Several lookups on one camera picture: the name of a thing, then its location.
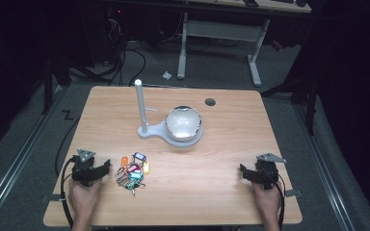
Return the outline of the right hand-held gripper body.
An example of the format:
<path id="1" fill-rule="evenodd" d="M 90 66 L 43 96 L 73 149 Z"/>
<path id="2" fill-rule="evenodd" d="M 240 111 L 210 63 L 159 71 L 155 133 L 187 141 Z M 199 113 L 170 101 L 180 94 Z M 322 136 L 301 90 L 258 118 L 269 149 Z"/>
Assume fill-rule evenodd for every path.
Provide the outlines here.
<path id="1" fill-rule="evenodd" d="M 276 163 L 286 163 L 286 160 L 273 154 L 267 153 L 256 157 L 253 182 L 261 184 L 265 190 L 269 190 L 278 181 L 278 168 Z"/>

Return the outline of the white-framed desk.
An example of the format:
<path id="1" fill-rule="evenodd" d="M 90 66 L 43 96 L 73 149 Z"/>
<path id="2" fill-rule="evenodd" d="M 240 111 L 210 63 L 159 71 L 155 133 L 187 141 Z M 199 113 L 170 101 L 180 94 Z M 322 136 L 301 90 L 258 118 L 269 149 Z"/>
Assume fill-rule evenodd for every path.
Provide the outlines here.
<path id="1" fill-rule="evenodd" d="M 229 6 L 244 10 L 260 10 L 267 13 L 303 13 L 312 12 L 306 0 L 185 0 L 185 5 L 191 3 L 211 4 L 213 6 Z M 260 25 L 236 25 L 233 23 L 213 22 L 207 19 L 189 19 L 188 14 L 183 14 L 182 40 L 179 54 L 177 78 L 186 76 L 187 39 L 188 37 L 227 39 L 253 42 L 255 48 L 247 56 L 252 82 L 256 87 L 261 86 L 256 59 L 267 34 L 270 17 L 266 16 Z"/>

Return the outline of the black metal stand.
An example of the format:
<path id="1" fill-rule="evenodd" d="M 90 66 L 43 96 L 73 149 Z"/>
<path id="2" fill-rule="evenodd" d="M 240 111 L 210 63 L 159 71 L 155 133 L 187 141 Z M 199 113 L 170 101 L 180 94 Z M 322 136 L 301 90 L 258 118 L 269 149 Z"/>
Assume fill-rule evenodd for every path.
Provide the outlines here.
<path id="1" fill-rule="evenodd" d="M 268 97 L 277 92 L 291 92 L 290 102 L 292 104 L 305 103 L 304 126 L 311 136 L 314 135 L 313 121 L 316 113 L 317 93 L 317 78 L 313 73 L 315 70 L 312 67 L 313 64 L 315 62 L 311 60 L 311 52 L 303 46 L 288 71 L 284 82 L 261 92 L 262 97 Z"/>
<path id="2" fill-rule="evenodd" d="M 52 106 L 53 79 L 56 79 L 57 83 L 61 87 L 68 87 L 71 83 L 65 59 L 57 52 L 50 51 L 47 53 L 44 63 L 44 101 L 42 110 L 42 113 L 44 115 L 48 113 L 49 109 Z"/>

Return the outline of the shiny silver bowl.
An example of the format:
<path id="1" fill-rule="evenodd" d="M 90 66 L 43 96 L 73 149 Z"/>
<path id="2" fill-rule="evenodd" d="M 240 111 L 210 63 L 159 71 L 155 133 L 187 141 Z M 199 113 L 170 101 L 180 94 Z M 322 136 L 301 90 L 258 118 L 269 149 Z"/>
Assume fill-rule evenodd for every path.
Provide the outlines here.
<path id="1" fill-rule="evenodd" d="M 192 141 L 202 129 L 200 114 L 189 106 L 177 106 L 171 109 L 164 122 L 168 135 L 175 141 Z"/>

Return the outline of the grey metal floor rail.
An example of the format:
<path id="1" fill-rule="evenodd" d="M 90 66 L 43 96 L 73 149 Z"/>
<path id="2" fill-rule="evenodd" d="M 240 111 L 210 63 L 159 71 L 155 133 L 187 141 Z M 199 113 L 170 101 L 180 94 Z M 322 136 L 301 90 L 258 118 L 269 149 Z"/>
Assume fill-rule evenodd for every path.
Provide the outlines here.
<path id="1" fill-rule="evenodd" d="M 44 92 L 38 90 L 33 99 L 13 119 L 9 130 L 0 141 L 0 208 L 31 156 L 36 140 L 53 108 L 66 91 L 67 87 L 56 87 L 52 91 L 52 103 L 45 111 L 42 108 Z"/>
<path id="2" fill-rule="evenodd" d="M 326 191 L 327 197 L 329 199 L 330 205 L 333 209 L 335 217 L 341 227 L 342 231 L 355 231 L 354 224 L 348 214 L 347 208 L 342 199 L 341 193 L 336 187 L 330 171 L 327 167 L 325 159 L 322 155 L 321 149 L 315 140 L 315 137 L 310 134 L 305 123 L 305 113 L 302 106 L 293 106 L 294 112 L 298 117 L 301 127 L 304 130 L 307 142 L 310 145 L 311 154 L 313 156 L 316 169 L 319 174 L 319 178 L 323 184 Z"/>

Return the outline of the person's left hand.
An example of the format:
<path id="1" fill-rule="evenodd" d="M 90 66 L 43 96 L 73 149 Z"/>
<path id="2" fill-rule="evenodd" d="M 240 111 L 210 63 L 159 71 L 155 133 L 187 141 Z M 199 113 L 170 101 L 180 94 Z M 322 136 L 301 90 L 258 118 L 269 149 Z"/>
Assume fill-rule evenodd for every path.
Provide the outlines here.
<path id="1" fill-rule="evenodd" d="M 69 181 L 69 199 L 75 213 L 74 221 L 90 224 L 101 186 L 101 180 L 96 180 L 90 187 L 74 180 Z"/>

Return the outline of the bunch of keys with coloured tags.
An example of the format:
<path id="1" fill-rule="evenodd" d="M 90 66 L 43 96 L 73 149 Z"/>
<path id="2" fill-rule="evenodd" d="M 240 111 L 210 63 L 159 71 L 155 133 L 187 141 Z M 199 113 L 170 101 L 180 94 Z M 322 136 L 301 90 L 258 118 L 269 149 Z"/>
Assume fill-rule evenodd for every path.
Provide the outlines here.
<path id="1" fill-rule="evenodd" d="M 136 194 L 138 188 L 144 188 L 145 176 L 149 174 L 149 162 L 147 156 L 141 152 L 135 152 L 130 157 L 123 156 L 120 166 L 115 173 L 116 182 L 120 187 Z"/>

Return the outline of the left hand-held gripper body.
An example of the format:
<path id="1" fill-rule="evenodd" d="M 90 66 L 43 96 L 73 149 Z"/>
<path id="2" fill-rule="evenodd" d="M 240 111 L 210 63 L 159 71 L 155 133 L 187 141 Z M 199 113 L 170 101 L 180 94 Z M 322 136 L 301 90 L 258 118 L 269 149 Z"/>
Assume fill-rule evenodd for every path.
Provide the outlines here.
<path id="1" fill-rule="evenodd" d="M 74 167 L 72 168 L 72 179 L 80 182 L 85 187 L 90 187 L 93 180 L 94 151 L 78 148 L 77 155 L 74 157 Z"/>

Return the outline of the person's right hand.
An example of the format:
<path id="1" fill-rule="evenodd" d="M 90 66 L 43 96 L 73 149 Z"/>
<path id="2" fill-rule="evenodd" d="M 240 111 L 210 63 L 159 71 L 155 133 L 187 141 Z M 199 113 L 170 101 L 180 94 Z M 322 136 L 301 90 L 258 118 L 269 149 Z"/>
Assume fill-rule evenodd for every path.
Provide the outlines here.
<path id="1" fill-rule="evenodd" d="M 260 184 L 252 183 L 251 185 L 263 225 L 266 227 L 278 226 L 278 212 L 281 206 L 278 187 L 272 186 L 269 190 L 265 190 Z"/>

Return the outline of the white stand with pole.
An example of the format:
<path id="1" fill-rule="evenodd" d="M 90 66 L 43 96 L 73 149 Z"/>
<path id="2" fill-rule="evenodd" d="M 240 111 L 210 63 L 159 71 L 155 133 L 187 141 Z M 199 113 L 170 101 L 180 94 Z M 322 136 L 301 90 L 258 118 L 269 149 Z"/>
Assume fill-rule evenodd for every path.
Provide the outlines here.
<path id="1" fill-rule="evenodd" d="M 141 126 L 138 128 L 137 133 L 140 138 L 142 139 L 149 139 L 149 138 L 159 138 L 164 140 L 166 143 L 179 148 L 186 148 L 191 147 L 197 144 L 203 135 L 203 127 L 201 129 L 200 134 L 192 141 L 175 141 L 168 135 L 166 130 L 165 122 L 163 119 L 160 123 L 150 125 L 147 122 L 146 112 L 145 112 L 145 99 L 144 99 L 144 91 L 143 91 L 143 82 L 140 79 L 137 79 L 134 82 L 136 94 L 137 94 L 137 101 L 139 107 L 139 114 L 141 120 Z"/>

